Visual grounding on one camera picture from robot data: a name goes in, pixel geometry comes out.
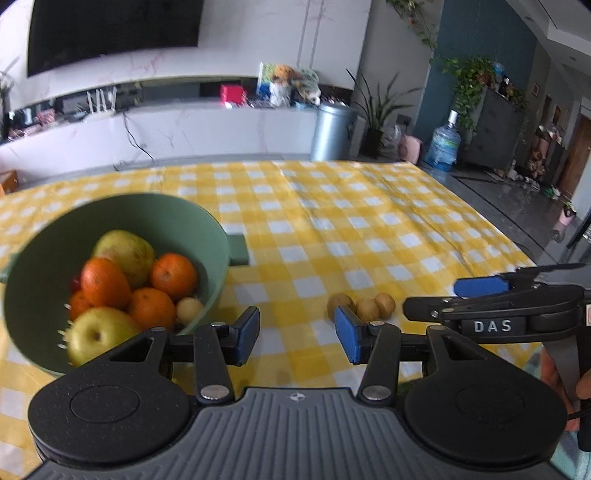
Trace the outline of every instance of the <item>blue wall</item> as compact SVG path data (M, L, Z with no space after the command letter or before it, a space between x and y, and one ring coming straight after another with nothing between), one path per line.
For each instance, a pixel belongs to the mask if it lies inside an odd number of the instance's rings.
M437 56L489 57L505 66L505 74L527 89L537 39L505 0L444 0ZM430 143L453 104L454 81L431 67L413 135Z

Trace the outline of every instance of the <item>bowl handle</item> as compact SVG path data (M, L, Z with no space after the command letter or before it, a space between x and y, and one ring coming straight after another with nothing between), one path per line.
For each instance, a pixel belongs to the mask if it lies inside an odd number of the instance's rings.
M228 235L230 249L230 266L248 265L248 249L244 235Z
M2 271L0 271L0 283L6 284L8 281L8 276L10 275L10 271L14 266L14 262L17 261L17 258L18 254L12 254L10 257L8 257L8 263L2 269Z

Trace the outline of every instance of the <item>red box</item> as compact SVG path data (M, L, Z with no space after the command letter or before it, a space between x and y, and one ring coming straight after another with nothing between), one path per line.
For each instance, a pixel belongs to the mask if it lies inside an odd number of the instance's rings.
M242 104L242 96L244 95L244 88L240 85L222 85L220 97L222 103L232 102L238 105Z

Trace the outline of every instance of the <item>green plant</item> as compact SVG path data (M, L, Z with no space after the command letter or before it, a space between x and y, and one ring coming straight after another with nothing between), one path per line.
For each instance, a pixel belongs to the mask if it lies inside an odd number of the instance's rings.
M453 91L456 95L453 109L457 112L458 126L474 131L476 123L470 114L480 103L484 88L494 78L492 62L486 57L463 60L443 58L442 72L455 77Z
M421 43L435 51L437 43L437 31L435 24L425 20L425 13L423 10L424 1L420 0L386 0L386 3L392 5L396 13L408 22L408 27L412 28L421 39Z
M574 209L573 202L571 201L564 202L562 205L562 210L567 217L571 217L577 213L577 211Z
M519 129L519 135L517 136L518 140L522 140L525 132L527 132L527 128L529 127L531 120L528 117L525 117L523 123L521 124L521 128Z
M409 93L413 93L413 92L417 92L418 90L421 90L421 88L418 87L418 88L411 88L410 90L407 90L406 92L402 92L402 93L398 93L398 92L392 93L392 87L394 86L394 83L396 83L396 80L398 79L398 75L400 75L400 73L398 72L396 75L394 75L392 80L390 80L390 83L386 87L386 92L385 92L384 96L381 95L381 88L380 88L380 84L378 82L377 89L376 89L376 96L374 97L371 93L370 88L369 88L369 84L368 84L367 80L365 79L365 76L363 75L363 72L361 70L359 71L359 76L363 80L363 84L365 85L365 89L367 90L367 95L363 92L363 88L359 84L359 82L357 81L357 78L349 70L347 70L347 73L353 79L355 86L359 89L359 92L361 93L361 95L363 96L363 99L365 101L365 105L361 105L360 103L357 103L357 102L355 102L355 103L363 109L365 116L367 118L367 121L368 121L368 127L372 128L374 130L381 130L384 127L388 117L390 115L392 115L392 113L394 111L400 110L401 108L408 108L408 107L413 106L413 105L396 103L403 96L408 95Z
M523 113L527 112L527 108L530 105L530 103L525 98L525 92L520 88L516 88L513 92L511 103L515 106L515 108Z

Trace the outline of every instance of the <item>finger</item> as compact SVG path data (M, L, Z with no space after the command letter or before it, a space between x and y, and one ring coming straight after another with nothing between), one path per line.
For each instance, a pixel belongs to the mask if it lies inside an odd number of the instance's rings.
M578 432L580 429L580 419L569 420L566 422L565 432Z
M577 383L577 396L581 400L591 398L591 370L587 371Z
M560 379L560 374L558 373L558 370L552 372L550 376L547 378L540 377L540 380L542 380L542 382L544 382L551 388L562 388L562 380Z
M542 348L540 352L540 379L545 383L548 383L548 380L553 374L557 373L557 371L554 360L552 360L552 357L548 354L546 349Z
M560 398L562 398L562 401L564 402L564 406L566 407L566 413L568 415L571 415L571 413L574 413L573 404L570 402L569 398L566 396L566 392L565 392L562 384L560 385L560 387L556 388L554 391L558 394L558 396ZM566 427L564 428L564 430L567 432L576 432L578 429L579 429L579 419L569 420L566 423Z

